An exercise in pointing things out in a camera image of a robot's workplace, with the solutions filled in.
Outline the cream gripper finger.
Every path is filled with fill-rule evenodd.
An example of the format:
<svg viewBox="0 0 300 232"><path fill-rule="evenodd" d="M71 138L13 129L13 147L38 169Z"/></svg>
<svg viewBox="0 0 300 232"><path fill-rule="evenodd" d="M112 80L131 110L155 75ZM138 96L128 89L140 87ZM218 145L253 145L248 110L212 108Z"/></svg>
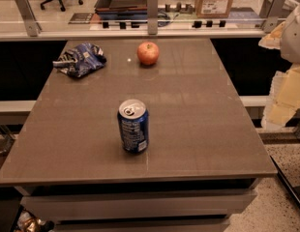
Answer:
<svg viewBox="0 0 300 232"><path fill-rule="evenodd" d="M285 22L276 26L269 34L264 36L258 45L267 49L281 49L281 37Z"/></svg>
<svg viewBox="0 0 300 232"><path fill-rule="evenodd" d="M276 72L263 110L261 125L278 131L300 109L300 65L293 64L286 72Z"/></svg>

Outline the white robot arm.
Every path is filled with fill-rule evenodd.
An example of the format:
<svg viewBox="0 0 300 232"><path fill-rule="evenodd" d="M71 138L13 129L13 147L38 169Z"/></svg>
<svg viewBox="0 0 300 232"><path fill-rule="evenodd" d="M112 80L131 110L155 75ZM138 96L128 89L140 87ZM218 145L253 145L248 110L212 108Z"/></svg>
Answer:
<svg viewBox="0 0 300 232"><path fill-rule="evenodd" d="M281 57L291 63L288 71L275 73L263 110L262 127L276 131L300 109L300 4L258 45L278 49Z"/></svg>

